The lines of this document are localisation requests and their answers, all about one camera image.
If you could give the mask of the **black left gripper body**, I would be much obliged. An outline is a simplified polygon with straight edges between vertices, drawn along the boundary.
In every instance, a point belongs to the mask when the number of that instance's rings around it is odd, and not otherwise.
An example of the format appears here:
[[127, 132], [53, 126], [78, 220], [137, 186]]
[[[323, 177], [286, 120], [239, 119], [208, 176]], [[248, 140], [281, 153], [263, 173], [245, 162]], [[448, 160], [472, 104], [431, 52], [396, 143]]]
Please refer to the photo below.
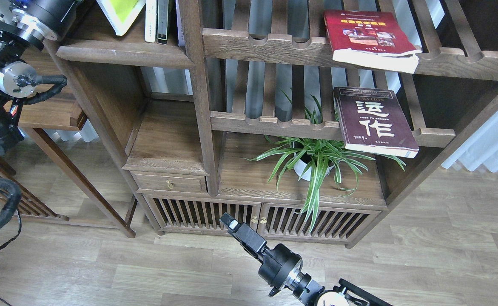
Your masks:
[[16, 27], [37, 40], [62, 40], [76, 19], [78, 0], [12, 0]]

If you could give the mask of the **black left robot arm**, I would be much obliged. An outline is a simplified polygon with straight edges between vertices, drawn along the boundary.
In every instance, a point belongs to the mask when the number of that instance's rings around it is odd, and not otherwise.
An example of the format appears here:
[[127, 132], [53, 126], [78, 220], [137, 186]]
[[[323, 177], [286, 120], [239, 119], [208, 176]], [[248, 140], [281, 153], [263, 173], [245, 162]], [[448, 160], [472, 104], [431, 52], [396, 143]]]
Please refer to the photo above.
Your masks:
[[18, 124], [23, 106], [62, 91], [64, 75], [39, 75], [21, 60], [29, 48], [60, 40], [76, 19], [79, 0], [12, 0], [12, 20], [0, 15], [0, 155], [23, 140]]

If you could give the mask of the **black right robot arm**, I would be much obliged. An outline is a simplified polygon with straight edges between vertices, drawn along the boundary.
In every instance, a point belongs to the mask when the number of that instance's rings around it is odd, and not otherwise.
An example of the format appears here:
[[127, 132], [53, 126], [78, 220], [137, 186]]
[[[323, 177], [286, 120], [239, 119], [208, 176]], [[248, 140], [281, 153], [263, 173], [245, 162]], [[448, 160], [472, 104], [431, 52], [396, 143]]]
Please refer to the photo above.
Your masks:
[[237, 221], [229, 213], [224, 213], [220, 221], [228, 228], [228, 233], [240, 242], [241, 246], [260, 263], [258, 274], [272, 288], [269, 296], [288, 288], [305, 306], [388, 306], [389, 303], [377, 298], [354, 284], [339, 279], [339, 285], [326, 290], [311, 275], [302, 273], [300, 255], [292, 252], [284, 244], [270, 249], [267, 241], [249, 225]]

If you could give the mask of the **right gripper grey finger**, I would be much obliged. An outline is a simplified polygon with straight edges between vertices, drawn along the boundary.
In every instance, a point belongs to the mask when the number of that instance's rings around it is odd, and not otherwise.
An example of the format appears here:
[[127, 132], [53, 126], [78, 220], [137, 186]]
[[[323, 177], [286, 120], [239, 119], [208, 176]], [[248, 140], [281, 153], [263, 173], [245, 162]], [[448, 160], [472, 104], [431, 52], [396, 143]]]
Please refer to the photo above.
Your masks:
[[260, 262], [263, 261], [263, 250], [267, 241], [260, 234], [242, 221], [237, 221], [229, 213], [224, 213], [220, 222], [228, 227], [228, 233], [240, 242], [246, 252]]

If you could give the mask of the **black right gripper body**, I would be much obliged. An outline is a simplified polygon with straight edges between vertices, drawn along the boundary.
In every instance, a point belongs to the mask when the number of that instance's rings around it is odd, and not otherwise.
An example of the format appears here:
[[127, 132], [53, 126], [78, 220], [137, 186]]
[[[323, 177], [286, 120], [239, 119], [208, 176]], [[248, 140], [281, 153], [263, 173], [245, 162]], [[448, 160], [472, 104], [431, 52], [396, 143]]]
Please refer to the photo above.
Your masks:
[[300, 255], [292, 252], [284, 244], [278, 244], [274, 249], [263, 246], [257, 252], [257, 258], [261, 261], [258, 275], [272, 287], [268, 296], [276, 295], [284, 287], [296, 290], [302, 279]]

